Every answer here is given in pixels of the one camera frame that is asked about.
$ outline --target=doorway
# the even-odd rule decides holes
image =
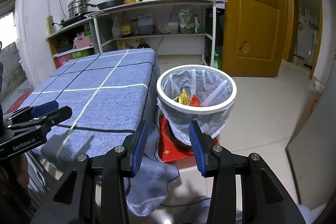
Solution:
[[[322,0],[288,0],[283,59],[310,69],[313,77],[322,35]]]

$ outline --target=frying pan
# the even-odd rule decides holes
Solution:
[[[123,5],[125,3],[125,0],[108,0],[99,4],[92,4],[92,3],[86,3],[86,4],[80,4],[79,6],[90,6],[90,7],[97,7],[99,10],[104,10],[107,8],[115,7],[118,5]]]

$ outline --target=screw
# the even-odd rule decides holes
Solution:
[[[251,154],[251,158],[253,159],[253,160],[260,160],[260,156],[259,156],[259,154],[257,154],[257,153],[252,153]]]
[[[77,157],[77,160],[79,160],[79,161],[84,161],[84,160],[86,160],[86,155],[85,154],[80,154],[78,157]]]
[[[223,150],[223,147],[221,147],[220,145],[214,145],[212,149],[216,152],[221,152]]]
[[[122,145],[118,145],[114,151],[117,152],[117,153],[121,153],[125,150],[125,147],[123,147]]]

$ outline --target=red mat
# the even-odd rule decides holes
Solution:
[[[8,114],[8,113],[11,113],[13,111],[18,110],[20,105],[24,102],[24,100],[26,100],[28,98],[28,96],[31,93],[32,93],[31,91],[23,92],[23,94],[14,102],[14,104],[12,104],[12,106],[10,108],[8,108],[8,110],[5,112],[5,115]]]

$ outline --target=blue gripper pad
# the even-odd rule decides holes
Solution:
[[[137,172],[140,170],[142,156],[145,150],[147,136],[148,136],[148,131],[146,127],[147,127],[147,123],[144,122],[142,124],[142,128],[137,128],[137,131],[140,130],[140,135],[139,135],[138,142],[136,144],[136,147],[133,153],[133,165],[131,169],[131,173],[133,176],[135,176]]]
[[[191,147],[193,149],[195,161],[197,164],[197,169],[201,172],[202,176],[206,175],[206,167],[205,167],[205,155],[203,149],[201,147],[200,141],[198,139],[196,129],[194,123],[196,121],[192,121],[189,124],[189,138],[191,142]]]
[[[215,145],[210,135],[204,134],[197,121],[189,124],[189,138],[194,152],[197,169],[203,177],[213,177],[218,170],[218,160],[212,155]]]
[[[49,112],[52,112],[54,110],[58,109],[58,102],[56,101],[50,101],[48,103],[35,106],[33,110],[31,111],[31,116],[33,118],[39,118],[45,114],[48,114]]]

